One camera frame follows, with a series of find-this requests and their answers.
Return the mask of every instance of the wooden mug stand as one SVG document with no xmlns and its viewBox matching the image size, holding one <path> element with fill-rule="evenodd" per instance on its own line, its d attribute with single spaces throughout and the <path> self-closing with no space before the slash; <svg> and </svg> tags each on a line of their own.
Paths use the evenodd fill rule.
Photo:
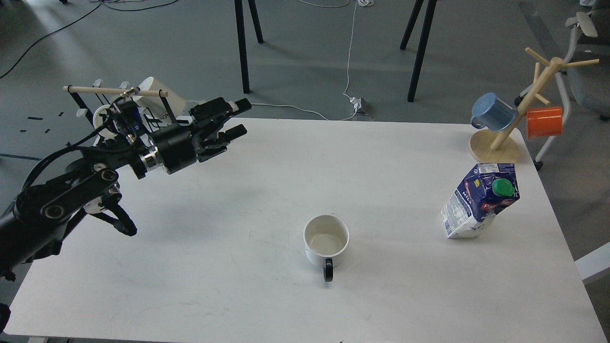
<svg viewBox="0 0 610 343">
<path fill-rule="evenodd" d="M 546 88 L 551 78 L 564 68 L 580 67 L 600 62 L 599 59 L 595 59 L 564 63 L 559 57 L 553 57 L 549 62 L 530 48 L 526 48 L 525 51 L 539 61 L 536 62 L 536 67 L 534 68 L 534 83 L 519 106 L 517 106 L 517 118 L 515 118 L 510 126 L 500 132 L 483 129 L 472 135 L 470 139 L 470 153 L 479 162 L 514 163 L 519 158 L 519 148 L 509 135 L 517 127 L 535 100 L 539 100 L 545 105 L 550 104 L 550 101 L 545 99 L 540 93 Z M 542 74 L 540 74 L 540 64 L 546 66 Z"/>
</svg>

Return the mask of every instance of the blue mug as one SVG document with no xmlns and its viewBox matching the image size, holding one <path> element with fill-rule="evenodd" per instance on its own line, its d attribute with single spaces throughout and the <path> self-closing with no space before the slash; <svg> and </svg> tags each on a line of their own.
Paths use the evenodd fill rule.
<svg viewBox="0 0 610 343">
<path fill-rule="evenodd" d="M 510 106 L 495 93 L 483 94 L 472 106 L 470 124 L 477 129 L 487 127 L 490 131 L 500 132 L 517 118 L 517 109 Z"/>
</svg>

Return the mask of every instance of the wooden dowel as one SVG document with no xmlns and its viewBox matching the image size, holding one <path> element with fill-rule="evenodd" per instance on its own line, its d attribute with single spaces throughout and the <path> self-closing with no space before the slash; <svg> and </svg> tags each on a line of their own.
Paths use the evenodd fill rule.
<svg viewBox="0 0 610 343">
<path fill-rule="evenodd" d="M 158 90 L 137 90 L 133 94 L 134 96 L 168 96 L 169 93 L 161 91 L 159 94 Z M 120 95 L 128 92 L 129 89 L 120 88 L 98 88 L 98 87 L 76 87 L 76 86 L 63 86 L 63 90 L 70 93 L 95 93 L 95 94 L 116 94 Z"/>
<path fill-rule="evenodd" d="M 530 48 L 525 48 L 525 52 L 527 52 L 528 54 L 532 55 L 532 57 L 533 57 L 533 58 L 537 59 L 538 61 L 540 61 L 540 63 L 542 63 L 542 64 L 546 65 L 547 67 L 548 67 L 549 65 L 551 65 L 551 62 L 549 62 L 549 61 L 545 60 L 545 59 L 544 59 L 544 57 L 542 57 L 542 56 L 538 55 L 538 53 L 537 53 L 537 52 L 535 52 L 535 51 L 533 51 L 532 49 L 530 49 Z"/>
<path fill-rule="evenodd" d="M 581 67 L 583 65 L 592 65 L 592 64 L 598 64 L 598 63 L 600 63 L 600 59 L 565 63 L 563 65 L 563 67 L 564 68 Z"/>
<path fill-rule="evenodd" d="M 547 99 L 546 99 L 544 96 L 542 96 L 542 95 L 540 95 L 540 94 L 538 94 L 538 93 L 534 94 L 534 96 L 536 97 L 536 99 L 540 100 L 540 101 L 541 101 L 543 104 L 545 104 L 545 105 L 547 105 L 547 106 L 548 106 L 548 105 L 551 103 L 551 102 L 550 102 L 549 100 L 547 100 Z"/>
<path fill-rule="evenodd" d="M 555 73 L 557 73 L 561 69 L 561 67 L 563 66 L 563 62 L 564 61 L 559 57 L 553 57 L 551 59 L 550 65 L 544 68 L 542 74 L 540 74 L 536 82 L 532 85 L 532 88 L 525 95 L 519 106 L 517 106 L 517 118 L 515 118 L 515 120 L 508 128 L 498 133 L 498 135 L 493 140 L 490 146 L 491 150 L 497 150 L 500 148 L 500 146 L 502 146 L 502 143 L 504 143 L 504 141 L 508 138 L 512 130 L 517 127 L 521 119 L 527 113 L 529 107 L 536 100 L 536 94 L 544 90 L 549 81 L 551 81 L 551 79 L 555 76 Z"/>
<path fill-rule="evenodd" d="M 540 62 L 536 62 L 536 66 L 534 67 L 534 83 L 538 80 L 538 75 L 540 75 Z"/>
</svg>

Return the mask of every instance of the orange mug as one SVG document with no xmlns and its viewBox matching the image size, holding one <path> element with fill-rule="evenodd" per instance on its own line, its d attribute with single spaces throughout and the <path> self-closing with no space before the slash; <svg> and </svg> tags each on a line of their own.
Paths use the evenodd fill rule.
<svg viewBox="0 0 610 343">
<path fill-rule="evenodd" d="M 527 111 L 526 132 L 528 139 L 560 135 L 563 129 L 561 107 L 544 107 Z"/>
</svg>

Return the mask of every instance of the black table leg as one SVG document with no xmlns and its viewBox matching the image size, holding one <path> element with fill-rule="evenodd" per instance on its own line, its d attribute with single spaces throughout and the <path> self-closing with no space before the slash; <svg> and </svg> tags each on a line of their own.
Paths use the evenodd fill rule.
<svg viewBox="0 0 610 343">
<path fill-rule="evenodd" d="M 411 84 L 409 85 L 409 94 L 407 101 L 410 103 L 415 99 L 415 91 L 417 90 L 417 82 L 419 81 L 419 75 L 422 71 L 423 56 L 426 53 L 426 45 L 428 44 L 428 36 L 430 35 L 430 28 L 432 27 L 432 18 L 434 16 L 434 9 L 436 8 L 437 0 L 428 0 L 428 8 L 426 9 L 426 16 L 423 20 L 422 36 L 420 38 L 419 46 L 417 47 L 417 56 L 415 56 L 415 66 L 413 67 L 413 75 L 411 76 Z"/>
<path fill-rule="evenodd" d="M 254 31 L 256 32 L 256 40 L 259 44 L 265 43 L 263 40 L 263 32 L 260 29 L 259 12 L 256 10 L 256 3 L 254 0 L 248 0 L 250 6 L 250 14 L 252 14 L 252 22 L 254 22 Z"/>
<path fill-rule="evenodd" d="M 409 18 L 409 24 L 407 25 L 407 29 L 404 31 L 403 41 L 400 42 L 401 50 L 405 50 L 407 48 L 407 43 L 409 43 L 409 38 L 411 37 L 411 32 L 413 32 L 413 27 L 415 26 L 415 22 L 419 16 L 419 11 L 422 9 L 422 4 L 423 0 L 415 1 L 413 12 L 411 12 L 411 17 Z"/>
<path fill-rule="evenodd" d="M 239 44 L 239 61 L 242 66 L 243 93 L 250 94 L 250 80 L 248 77 L 248 56 L 246 55 L 246 29 L 243 25 L 242 0 L 235 0 L 235 21 L 237 22 L 237 42 Z"/>
</svg>

